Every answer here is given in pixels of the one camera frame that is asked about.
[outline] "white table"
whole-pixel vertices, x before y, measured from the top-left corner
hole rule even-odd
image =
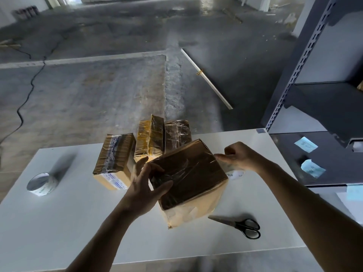
[[[199,134],[212,153],[242,141],[293,176],[267,133],[255,129]],[[0,272],[67,267],[124,195],[109,191],[92,176],[102,144],[40,149],[0,204]],[[59,159],[75,158],[49,195],[26,190],[30,178],[49,172]],[[261,238],[249,240],[238,230],[207,217],[167,229],[155,206],[126,232],[114,263],[130,263],[232,252],[305,246],[273,194],[254,172],[229,182],[214,211],[220,216],[252,214]]]

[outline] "blue sticky note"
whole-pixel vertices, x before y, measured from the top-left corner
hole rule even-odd
[[[363,201],[363,184],[347,185],[348,201]]]
[[[308,153],[311,153],[313,150],[315,150],[318,147],[316,144],[312,143],[306,137],[303,137],[302,139],[298,140],[294,144],[299,146],[304,151],[307,151]]]
[[[311,161],[311,159],[305,160],[301,165],[304,172],[312,175],[315,178],[320,177],[326,170],[321,168],[319,165]]]

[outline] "scissor blade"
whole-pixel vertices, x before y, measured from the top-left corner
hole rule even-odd
[[[230,220],[219,219],[219,218],[216,218],[214,216],[209,216],[208,219],[212,219],[212,220],[215,220],[216,222],[220,222],[220,223],[232,226],[232,227],[236,226],[236,222],[233,222],[233,221],[230,221]]]

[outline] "person's left hand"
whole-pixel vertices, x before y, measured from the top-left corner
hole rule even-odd
[[[173,186],[173,181],[170,180],[151,191],[148,180],[153,177],[155,172],[164,172],[164,170],[159,165],[146,163],[147,160],[148,157],[144,157],[134,166],[131,186],[120,201],[120,207],[130,212],[135,219],[150,211],[161,196]]]

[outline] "scissors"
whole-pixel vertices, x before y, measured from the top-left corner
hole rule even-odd
[[[261,237],[261,233],[259,232],[260,226],[253,219],[245,219],[240,222],[234,222],[225,219],[218,219],[216,217],[209,216],[208,219],[215,220],[216,222],[220,222],[229,226],[232,226],[238,230],[240,230],[248,239],[256,240]]]

